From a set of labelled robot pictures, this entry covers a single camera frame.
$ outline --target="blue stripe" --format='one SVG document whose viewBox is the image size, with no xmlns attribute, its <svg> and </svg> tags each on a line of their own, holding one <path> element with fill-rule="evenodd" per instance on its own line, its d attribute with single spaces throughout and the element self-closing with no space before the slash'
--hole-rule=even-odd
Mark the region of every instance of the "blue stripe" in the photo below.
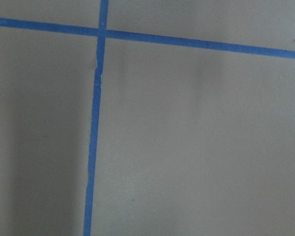
<svg viewBox="0 0 295 236">
<path fill-rule="evenodd" d="M 98 35 L 98 29 L 96 28 L 68 26 L 68 25 L 35 22 L 35 21 L 22 21 L 22 20 L 8 19 L 8 18 L 0 18 L 0 26 L 26 29 L 26 30 L 42 30 L 42 31 L 69 33 L 69 34 L 78 34 L 78 35 L 87 35 L 87 36 Z"/>
<path fill-rule="evenodd" d="M 91 233 L 95 164 L 96 164 L 96 151 L 97 151 L 97 135 L 98 135 L 98 122 L 99 122 L 99 109 L 100 109 L 100 94 L 101 94 L 102 74 L 103 74 L 103 67 L 104 67 L 105 32 L 106 32 L 106 26 L 107 26 L 107 15 L 108 15 L 108 0 L 101 0 L 100 11 L 99 11 L 99 23 L 98 23 L 97 49 L 96 49 L 97 68 L 95 70 L 95 76 L 94 76 L 92 120 L 91 120 L 91 127 L 90 127 L 90 140 L 89 140 L 89 151 L 88 151 L 88 185 L 86 189 L 86 198 L 85 198 L 83 236 L 90 236 L 90 233 Z"/>
<path fill-rule="evenodd" d="M 102 17 L 104 18 L 107 17 L 107 11 L 104 12 L 102 15 L 103 15 Z M 118 31 L 118 30 L 110 30 L 110 29 L 106 30 L 107 20 L 102 21 L 102 23 L 105 23 L 105 27 L 101 28 L 101 26 L 99 25 L 99 28 L 101 28 L 101 34 L 103 35 L 106 34 L 107 38 L 295 59 L 295 51 L 255 47 L 255 46 L 248 46 L 248 45 L 241 45 L 241 44 L 214 42 L 214 41 L 204 41 L 204 40 L 188 39 L 188 38 L 168 37 L 168 36 L 145 34 L 145 33 L 133 33 L 133 32 Z M 96 28 L 41 23 L 41 22 L 34 22 L 34 21 L 13 20 L 13 19 L 7 19 L 7 18 L 0 18 L 0 26 L 29 29 L 29 30 L 43 30 L 43 31 L 51 31 L 51 32 L 69 33 L 69 34 L 80 34 L 80 35 L 87 35 L 87 36 L 98 36 L 100 31 L 99 29 L 96 29 Z"/>
<path fill-rule="evenodd" d="M 168 37 L 168 36 L 160 36 L 160 35 L 145 34 L 145 33 L 132 33 L 132 32 L 118 31 L 118 30 L 107 30 L 106 34 L 108 38 L 115 38 L 115 39 L 124 39 L 124 40 L 140 41 L 140 42 L 148 42 L 148 43 L 160 43 L 160 44 L 177 45 L 177 46 L 184 46 L 184 47 L 204 48 L 204 49 L 213 49 L 213 50 L 219 50 L 219 51 L 257 54 L 257 55 L 263 55 L 263 56 L 295 59 L 295 51 L 282 50 L 282 49 L 254 47 L 254 46 L 247 46 L 247 45 L 240 45 L 240 44 L 203 41 L 203 40 L 188 39 L 188 38 Z"/>
</svg>

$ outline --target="blue tape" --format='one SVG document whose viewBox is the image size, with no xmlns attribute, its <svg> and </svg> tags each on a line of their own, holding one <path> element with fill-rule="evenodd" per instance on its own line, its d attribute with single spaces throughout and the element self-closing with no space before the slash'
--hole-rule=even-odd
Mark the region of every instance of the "blue tape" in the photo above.
<svg viewBox="0 0 295 236">
<path fill-rule="evenodd" d="M 94 196 L 94 181 L 95 181 L 95 164 L 97 151 L 97 135 L 100 109 L 100 94 L 102 84 L 102 74 L 104 67 L 105 54 L 105 32 L 107 27 L 108 15 L 108 0 L 101 0 L 98 23 L 98 38 L 96 48 L 97 67 L 94 76 L 93 102 L 92 102 L 92 119 L 90 127 L 90 140 L 88 151 L 88 185 L 85 197 L 85 212 L 84 212 L 84 229 L 83 236 L 90 236 L 93 196 Z"/>
<path fill-rule="evenodd" d="M 13 19 L 7 19 L 7 18 L 0 18 L 0 26 L 28 29 L 28 30 L 43 30 L 43 31 L 51 31 L 51 32 L 79 34 L 79 35 L 87 35 L 87 36 L 98 36 L 100 34 L 99 32 L 100 30 L 96 28 L 41 23 L 41 22 L 34 22 L 34 21 L 13 20 Z M 188 39 L 188 38 L 168 37 L 168 36 L 145 34 L 145 33 L 133 33 L 133 32 L 118 31 L 118 30 L 110 30 L 110 29 L 102 30 L 101 34 L 106 34 L 107 38 L 295 59 L 295 51 L 282 50 L 282 49 L 255 47 L 255 46 L 248 46 L 248 45 L 241 45 L 241 44 L 204 41 L 204 40 Z"/>
<path fill-rule="evenodd" d="M 247 45 L 240 45 L 240 44 L 204 41 L 204 40 L 187 39 L 187 38 L 168 37 L 168 36 L 160 36 L 160 35 L 145 34 L 145 33 L 132 33 L 132 32 L 118 31 L 118 30 L 107 30 L 106 34 L 108 38 L 115 38 L 115 39 L 124 39 L 124 40 L 140 41 L 140 42 L 148 42 L 148 43 L 160 43 L 160 44 L 177 45 L 177 46 L 184 46 L 184 47 L 204 48 L 204 49 L 213 49 L 213 50 L 219 50 L 219 51 L 257 54 L 257 55 L 263 55 L 263 56 L 295 59 L 295 51 L 282 50 L 282 49 L 254 47 L 254 46 L 247 46 Z"/>
<path fill-rule="evenodd" d="M 35 21 L 22 21 L 22 20 L 8 19 L 8 18 L 0 18 L 0 26 L 26 29 L 26 30 L 42 30 L 42 31 L 69 33 L 69 34 L 78 34 L 78 35 L 87 35 L 87 36 L 98 35 L 98 29 L 96 28 L 68 26 L 68 25 L 35 22 Z"/>
</svg>

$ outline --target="horizontal blue line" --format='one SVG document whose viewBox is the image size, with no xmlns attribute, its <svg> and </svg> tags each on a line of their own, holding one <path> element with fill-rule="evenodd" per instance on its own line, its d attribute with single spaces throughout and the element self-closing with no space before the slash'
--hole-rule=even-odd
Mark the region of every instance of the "horizontal blue line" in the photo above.
<svg viewBox="0 0 295 236">
<path fill-rule="evenodd" d="M 6 18 L 0 18 L 0 26 L 29 29 L 29 30 L 44 30 L 44 31 L 51 31 L 51 32 L 79 34 L 79 35 L 87 35 L 87 36 L 98 36 L 98 29 L 96 28 L 41 23 L 41 22 L 33 22 L 33 21 L 22 21 L 22 20 L 14 20 L 14 19 L 6 19 Z M 295 59 L 295 51 L 255 47 L 255 46 L 232 44 L 232 43 L 168 37 L 168 36 L 145 34 L 145 33 L 124 32 L 124 31 L 111 30 L 111 29 L 106 30 L 106 37 L 123 39 L 123 40 L 131 40 L 131 41 L 160 43 L 160 44 L 177 45 L 177 46 L 184 46 L 184 47 L 213 49 L 213 50 L 219 50 L 219 51 L 228 51 L 228 52 L 236 52 L 236 53 L 247 53 L 247 54 L 256 54 L 256 55 L 263 55 L 263 56 Z"/>
<path fill-rule="evenodd" d="M 12 28 L 18 28 L 18 29 L 27 29 L 27 30 L 42 30 L 42 31 L 57 32 L 57 33 L 87 35 L 87 36 L 98 35 L 98 29 L 96 28 L 60 25 L 60 24 L 52 24 L 52 23 L 36 22 L 36 21 L 14 20 L 14 19 L 8 19 L 8 18 L 0 18 L 0 26 L 12 27 Z"/>
</svg>

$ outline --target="concrete floor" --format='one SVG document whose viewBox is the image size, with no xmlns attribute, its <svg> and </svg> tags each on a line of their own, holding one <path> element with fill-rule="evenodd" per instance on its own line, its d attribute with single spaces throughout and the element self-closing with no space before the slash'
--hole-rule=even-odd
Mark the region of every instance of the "concrete floor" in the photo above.
<svg viewBox="0 0 295 236">
<path fill-rule="evenodd" d="M 108 28 L 295 50 L 295 0 L 111 0 Z M 0 236 L 82 235 L 95 50 L 0 27 Z M 94 197 L 96 236 L 295 236 L 295 59 L 107 39 Z"/>
</svg>

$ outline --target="gray surface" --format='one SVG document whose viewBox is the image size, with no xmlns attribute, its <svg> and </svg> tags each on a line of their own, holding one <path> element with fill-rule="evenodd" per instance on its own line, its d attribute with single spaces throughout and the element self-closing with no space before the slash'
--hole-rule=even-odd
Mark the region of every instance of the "gray surface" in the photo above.
<svg viewBox="0 0 295 236">
<path fill-rule="evenodd" d="M 295 0 L 113 0 L 108 28 L 295 50 Z"/>
<path fill-rule="evenodd" d="M 0 236 L 82 235 L 95 47 L 0 28 Z"/>
<path fill-rule="evenodd" d="M 92 235 L 295 236 L 295 60 L 108 40 Z"/>
<path fill-rule="evenodd" d="M 0 0 L 0 17 L 97 27 L 99 0 Z"/>
</svg>

